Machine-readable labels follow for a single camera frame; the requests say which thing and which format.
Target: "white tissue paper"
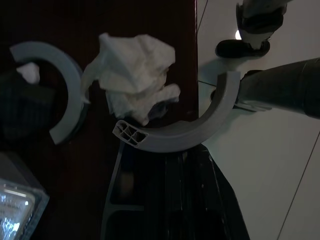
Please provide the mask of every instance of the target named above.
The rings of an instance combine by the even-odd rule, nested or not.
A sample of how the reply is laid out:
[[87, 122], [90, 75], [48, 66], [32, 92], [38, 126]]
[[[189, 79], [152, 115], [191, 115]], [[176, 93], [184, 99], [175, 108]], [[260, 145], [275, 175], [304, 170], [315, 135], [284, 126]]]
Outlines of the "white tissue paper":
[[164, 86], [167, 71], [175, 62], [175, 49], [149, 35], [132, 38], [99, 36], [98, 56], [85, 68], [81, 77], [81, 94], [94, 80], [106, 90], [106, 99], [111, 114], [117, 118], [131, 116], [143, 126], [148, 124], [150, 111], [162, 117], [154, 106], [163, 102], [178, 102], [180, 89], [176, 84]]

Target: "wooden table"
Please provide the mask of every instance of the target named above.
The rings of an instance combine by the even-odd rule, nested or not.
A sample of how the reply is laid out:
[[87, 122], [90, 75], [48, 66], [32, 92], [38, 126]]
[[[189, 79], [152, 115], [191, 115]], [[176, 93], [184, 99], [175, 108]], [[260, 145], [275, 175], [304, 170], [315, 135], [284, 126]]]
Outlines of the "wooden table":
[[[0, 70], [14, 66], [8, 47], [24, 41], [52, 44], [84, 69], [99, 52], [99, 34], [149, 34], [175, 48], [176, 63], [170, 67], [167, 83], [181, 89], [179, 103], [153, 125], [193, 121], [198, 118], [196, 5], [196, 0], [7, 1], [0, 10]], [[40, 71], [41, 84], [55, 88], [61, 96], [56, 99], [54, 125], [66, 107], [66, 86], [52, 67], [40, 63]], [[104, 91], [95, 82], [89, 94], [85, 122], [69, 142], [54, 145], [49, 128], [15, 144], [0, 142], [0, 151], [18, 153], [50, 196], [33, 239], [100, 237], [119, 140], [112, 134], [117, 120], [109, 115]]]

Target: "gray curved bracket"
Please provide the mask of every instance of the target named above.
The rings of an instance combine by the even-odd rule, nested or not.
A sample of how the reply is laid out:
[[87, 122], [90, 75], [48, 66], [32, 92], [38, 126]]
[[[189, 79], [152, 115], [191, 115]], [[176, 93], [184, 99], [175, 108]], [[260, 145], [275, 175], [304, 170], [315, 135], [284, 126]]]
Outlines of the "gray curved bracket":
[[172, 153], [192, 148], [210, 138], [223, 124], [236, 102], [240, 79], [237, 71], [219, 75], [210, 107], [195, 121], [179, 121], [162, 128], [138, 128], [119, 120], [113, 134], [148, 152]]
[[22, 42], [12, 46], [10, 51], [16, 62], [45, 60], [62, 74], [68, 91], [68, 102], [62, 119], [50, 130], [53, 142], [62, 143], [77, 126], [84, 107], [80, 92], [81, 68], [66, 53], [44, 42]]

